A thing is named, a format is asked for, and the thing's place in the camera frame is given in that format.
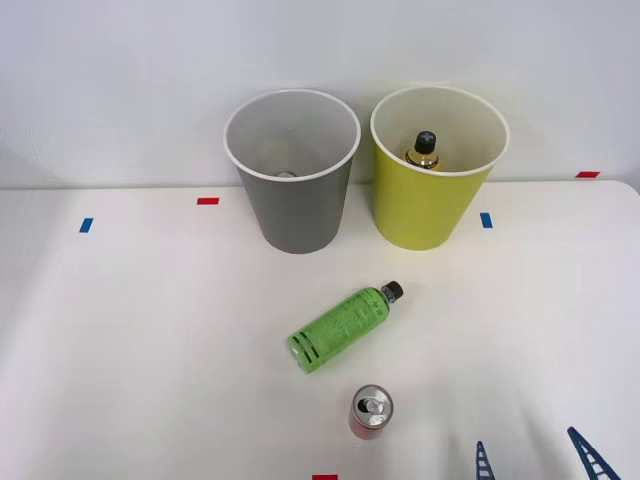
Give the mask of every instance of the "bottle label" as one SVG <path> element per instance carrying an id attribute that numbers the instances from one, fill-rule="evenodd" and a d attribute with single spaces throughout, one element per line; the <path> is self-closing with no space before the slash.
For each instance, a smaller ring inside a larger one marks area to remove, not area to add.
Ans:
<path id="1" fill-rule="evenodd" d="M 300 365 L 311 372 L 382 323 L 389 308 L 375 288 L 365 288 L 288 339 Z"/>

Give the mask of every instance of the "white wall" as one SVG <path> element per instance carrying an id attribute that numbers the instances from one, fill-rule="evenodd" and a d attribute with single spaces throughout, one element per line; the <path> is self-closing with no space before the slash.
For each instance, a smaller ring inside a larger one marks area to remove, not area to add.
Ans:
<path id="1" fill-rule="evenodd" d="M 510 121 L 494 179 L 638 187 L 639 18 L 633 0 L 4 0 L 0 184 L 236 184 L 221 132 L 248 97 L 318 88 L 367 124 L 439 82 Z M 370 163 L 365 135 L 352 179 Z"/>

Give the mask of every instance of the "bottle inside bin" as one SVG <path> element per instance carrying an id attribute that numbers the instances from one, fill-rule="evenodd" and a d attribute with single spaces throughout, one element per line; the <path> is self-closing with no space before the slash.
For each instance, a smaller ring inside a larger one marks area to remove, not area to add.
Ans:
<path id="1" fill-rule="evenodd" d="M 416 137 L 412 148 L 404 154 L 407 163 L 425 170 L 440 170 L 440 158 L 436 153 L 436 136 L 424 130 Z"/>

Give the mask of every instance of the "gray bin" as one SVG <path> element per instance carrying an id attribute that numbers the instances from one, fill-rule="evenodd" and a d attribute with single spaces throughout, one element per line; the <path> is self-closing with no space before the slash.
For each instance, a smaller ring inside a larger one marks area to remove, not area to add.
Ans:
<path id="1" fill-rule="evenodd" d="M 353 111 L 313 90 L 261 95 L 231 116 L 225 149 L 271 245 L 310 253 L 333 240 L 359 142 Z"/>

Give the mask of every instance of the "blue tape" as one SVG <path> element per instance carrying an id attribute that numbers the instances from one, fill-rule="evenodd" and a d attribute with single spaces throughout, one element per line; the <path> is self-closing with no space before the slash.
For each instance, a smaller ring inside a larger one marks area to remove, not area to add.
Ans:
<path id="1" fill-rule="evenodd" d="M 491 215 L 489 215 L 488 213 L 481 213 L 480 220 L 482 220 L 482 226 L 484 228 L 493 228 L 493 223 L 491 223 Z"/>
<path id="2" fill-rule="evenodd" d="M 89 233 L 89 229 L 91 228 L 92 223 L 93 218 L 85 218 L 82 222 L 82 226 L 80 227 L 80 233 Z"/>

